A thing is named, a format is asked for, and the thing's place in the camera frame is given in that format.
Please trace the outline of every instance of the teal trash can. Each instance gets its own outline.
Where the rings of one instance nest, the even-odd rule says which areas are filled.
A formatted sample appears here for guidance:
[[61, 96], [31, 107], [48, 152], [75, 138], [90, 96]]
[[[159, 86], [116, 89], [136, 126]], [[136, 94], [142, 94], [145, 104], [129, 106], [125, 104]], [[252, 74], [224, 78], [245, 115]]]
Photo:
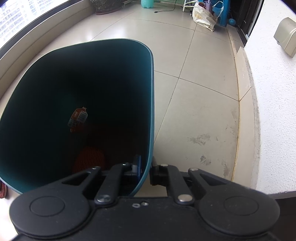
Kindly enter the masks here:
[[134, 195], [149, 173], [153, 133], [153, 56], [147, 46], [108, 39], [57, 49], [27, 70], [4, 110], [0, 178], [24, 193], [86, 162], [99, 160], [105, 170], [130, 162], [137, 172]]

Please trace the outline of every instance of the window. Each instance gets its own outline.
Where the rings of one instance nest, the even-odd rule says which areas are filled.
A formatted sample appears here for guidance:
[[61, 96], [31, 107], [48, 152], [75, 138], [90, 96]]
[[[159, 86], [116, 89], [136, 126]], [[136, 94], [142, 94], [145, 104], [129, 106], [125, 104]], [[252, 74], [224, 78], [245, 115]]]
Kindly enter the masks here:
[[0, 8], [0, 48], [36, 18], [67, 0], [8, 0]]

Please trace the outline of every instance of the blue ball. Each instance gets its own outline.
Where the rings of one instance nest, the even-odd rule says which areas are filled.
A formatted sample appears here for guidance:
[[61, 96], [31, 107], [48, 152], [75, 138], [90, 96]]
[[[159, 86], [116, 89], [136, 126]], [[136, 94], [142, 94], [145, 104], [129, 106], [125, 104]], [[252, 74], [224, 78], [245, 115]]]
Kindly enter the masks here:
[[233, 19], [233, 18], [230, 18], [228, 20], [228, 23], [231, 25], [231, 26], [235, 26], [237, 24], [237, 22]]

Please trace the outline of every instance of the red mesh object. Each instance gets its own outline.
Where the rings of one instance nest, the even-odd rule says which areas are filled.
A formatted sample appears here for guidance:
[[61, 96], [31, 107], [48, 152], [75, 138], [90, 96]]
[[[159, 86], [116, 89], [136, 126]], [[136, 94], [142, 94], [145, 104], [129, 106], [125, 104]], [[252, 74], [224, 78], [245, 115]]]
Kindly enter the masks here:
[[100, 166], [103, 170], [105, 168], [105, 158], [102, 151], [94, 147], [85, 147], [76, 158], [72, 173], [83, 171], [87, 168]]
[[0, 181], [0, 198], [5, 198], [7, 192], [7, 186], [4, 182]]

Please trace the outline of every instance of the turquoise plastic bottle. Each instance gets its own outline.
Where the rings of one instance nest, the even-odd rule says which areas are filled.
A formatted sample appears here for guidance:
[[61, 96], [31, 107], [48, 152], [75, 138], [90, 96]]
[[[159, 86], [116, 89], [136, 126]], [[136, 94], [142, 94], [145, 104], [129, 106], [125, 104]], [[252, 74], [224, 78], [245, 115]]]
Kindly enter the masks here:
[[153, 0], [141, 0], [141, 5], [143, 8], [152, 8]]

